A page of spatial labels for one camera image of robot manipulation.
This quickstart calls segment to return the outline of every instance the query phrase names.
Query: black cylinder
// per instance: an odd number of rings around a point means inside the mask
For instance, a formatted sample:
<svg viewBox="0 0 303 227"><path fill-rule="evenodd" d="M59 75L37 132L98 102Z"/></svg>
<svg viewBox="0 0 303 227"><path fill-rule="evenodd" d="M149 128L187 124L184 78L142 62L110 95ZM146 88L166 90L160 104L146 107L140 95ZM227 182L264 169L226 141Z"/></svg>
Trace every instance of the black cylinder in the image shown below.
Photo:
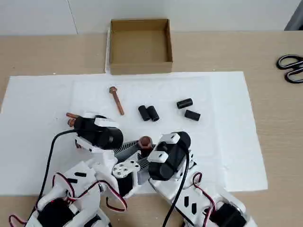
<svg viewBox="0 0 303 227"><path fill-rule="evenodd" d="M178 109L182 109L184 107L188 107L191 105L193 105L193 100L191 98L184 99L184 100L177 102Z"/></svg>
<svg viewBox="0 0 303 227"><path fill-rule="evenodd" d="M190 110L186 110L184 116L185 116L186 118L191 119L191 120L199 121L200 115L201 115L201 114L199 114L199 113L196 113L196 112L193 112L193 111L190 111Z"/></svg>
<svg viewBox="0 0 303 227"><path fill-rule="evenodd" d="M151 117L151 120L153 122L156 122L157 120L160 119L160 117L159 117L159 115L158 115L158 113L157 113L157 111L156 111L156 109L153 105L151 105L147 108L147 112L148 112L148 114Z"/></svg>
<svg viewBox="0 0 303 227"><path fill-rule="evenodd" d="M138 110L139 110L140 115L141 115L141 117L144 121L148 121L151 118L144 105L139 106Z"/></svg>

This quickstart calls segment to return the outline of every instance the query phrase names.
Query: open cardboard box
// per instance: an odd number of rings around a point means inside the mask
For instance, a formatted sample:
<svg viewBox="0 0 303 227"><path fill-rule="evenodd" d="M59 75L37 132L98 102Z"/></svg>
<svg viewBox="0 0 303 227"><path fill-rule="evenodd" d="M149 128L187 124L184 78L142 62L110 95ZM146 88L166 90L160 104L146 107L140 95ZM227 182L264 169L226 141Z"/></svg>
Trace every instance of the open cardboard box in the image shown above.
<svg viewBox="0 0 303 227"><path fill-rule="evenodd" d="M112 20L109 64L114 75L171 72L169 20Z"/></svg>

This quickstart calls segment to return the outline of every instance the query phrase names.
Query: black cable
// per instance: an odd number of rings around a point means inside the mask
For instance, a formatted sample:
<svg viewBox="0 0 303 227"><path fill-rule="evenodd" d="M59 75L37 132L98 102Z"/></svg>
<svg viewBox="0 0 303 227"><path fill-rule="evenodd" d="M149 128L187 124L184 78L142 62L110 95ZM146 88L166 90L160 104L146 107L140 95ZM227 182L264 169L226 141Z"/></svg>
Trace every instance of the black cable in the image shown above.
<svg viewBox="0 0 303 227"><path fill-rule="evenodd" d="M167 213L167 215L166 215L166 217L165 217L165 219L164 219L164 221L163 221L162 227L165 227L165 226L166 226L166 224L167 224L167 222L168 222L168 220L169 220L169 217L171 216L171 213L172 213L172 211L174 210L174 208L175 208L175 206L176 206L176 203L177 203L177 201L178 201L178 199L179 199L179 196L180 196L180 194L181 194L181 191L182 191L182 189L183 189L183 186L184 186L184 183L185 183L185 180L186 180L186 176L187 176L187 172L188 172L188 168L189 168L189 152L188 152L188 149L187 149L185 146L181 146L181 147L182 147L183 149L186 149L186 150L185 150L185 155L186 155L185 170L184 170L183 178L182 178L180 187L179 187L179 189L178 189L178 191L177 191L176 197L175 197L175 199L174 199L174 201L173 201L173 203L172 203L172 205L171 205L171 207L170 207L170 209L169 209L169 211L168 211L168 213Z"/></svg>
<svg viewBox="0 0 303 227"><path fill-rule="evenodd" d="M45 188L45 184L46 184L46 180L47 180L47 176L48 176L48 171L49 171L49 165L50 165L50 163L51 163L52 154L53 154L53 147L54 147L54 145L55 145L56 140L58 139L58 137L60 137L60 136L62 136L62 135L69 134L69 133L73 133L73 132L77 132L77 130L72 129L72 130L67 130L67 131L60 132L60 133L58 133L57 135L55 135L55 137L53 138L53 141L52 141L52 144L51 144L51 149L50 149L49 155L48 155L48 160L47 160L47 164L46 164L46 170L45 170L45 175L44 175L42 187L41 187L41 190L40 190L40 193L39 193L39 196L38 196L36 205L38 204L39 200L41 199L42 194L43 194L43 191L44 191L44 188ZM35 209L36 209L36 206L34 206L32 212L31 212L30 215L29 215L29 218L32 216L32 214L33 214L33 212L35 211Z"/></svg>

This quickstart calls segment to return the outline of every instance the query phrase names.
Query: scissors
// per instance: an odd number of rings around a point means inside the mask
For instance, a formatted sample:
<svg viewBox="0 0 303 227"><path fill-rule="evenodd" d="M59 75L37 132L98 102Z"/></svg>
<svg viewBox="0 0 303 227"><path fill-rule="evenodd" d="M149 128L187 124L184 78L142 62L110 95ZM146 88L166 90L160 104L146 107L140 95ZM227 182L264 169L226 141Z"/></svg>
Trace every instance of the scissors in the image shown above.
<svg viewBox="0 0 303 227"><path fill-rule="evenodd" d="M296 62L287 64L287 65L282 65L281 62L284 59L295 59L297 60ZM291 75L299 74L300 72L303 72L303 57L295 54L287 54L282 57L280 57L277 62L276 66L280 70L288 70L288 69L293 69L285 74L285 80L289 83L292 84L301 84L303 83L303 79L292 79Z"/></svg>

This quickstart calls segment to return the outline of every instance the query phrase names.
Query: light wood tabletop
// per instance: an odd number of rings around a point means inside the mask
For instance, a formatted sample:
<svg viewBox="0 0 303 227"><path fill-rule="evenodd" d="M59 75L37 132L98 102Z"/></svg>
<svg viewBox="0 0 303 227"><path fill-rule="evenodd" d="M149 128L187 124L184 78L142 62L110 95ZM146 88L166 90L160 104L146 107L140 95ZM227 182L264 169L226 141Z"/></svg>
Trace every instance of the light wood tabletop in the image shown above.
<svg viewBox="0 0 303 227"><path fill-rule="evenodd" d="M244 72L269 189L235 195L260 227L303 226L303 85L287 83L285 72L275 67L283 54L303 55L303 32L172 33L171 38L173 71ZM0 36L0 104L9 76L103 73L105 51L104 34ZM35 199L0 197L0 226L9 226L11 213L26 218ZM157 195L134 196L128 203L125 214L105 209L114 227L161 226L169 209ZM169 226L180 223L175 212Z"/></svg>

